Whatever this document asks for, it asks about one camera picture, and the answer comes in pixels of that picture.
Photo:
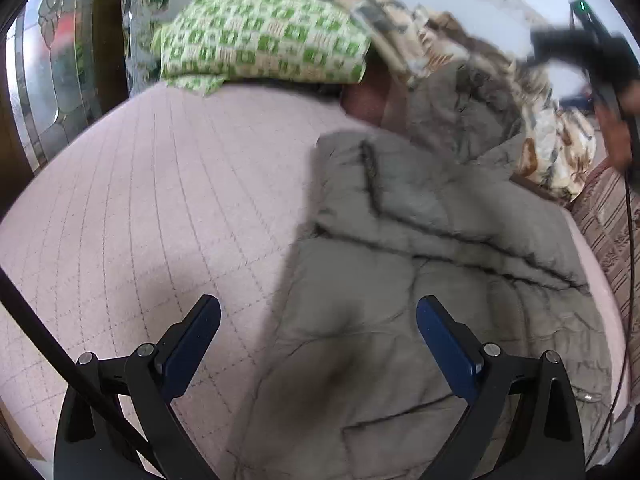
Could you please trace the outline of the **right hand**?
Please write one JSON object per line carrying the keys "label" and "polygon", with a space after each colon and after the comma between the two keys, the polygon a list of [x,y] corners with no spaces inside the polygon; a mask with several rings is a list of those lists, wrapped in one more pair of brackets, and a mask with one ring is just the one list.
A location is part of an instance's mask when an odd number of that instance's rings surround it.
{"label": "right hand", "polygon": [[608,152],[608,162],[620,174],[624,174],[631,165],[631,137],[626,122],[618,119],[607,106],[594,104],[597,121]]}

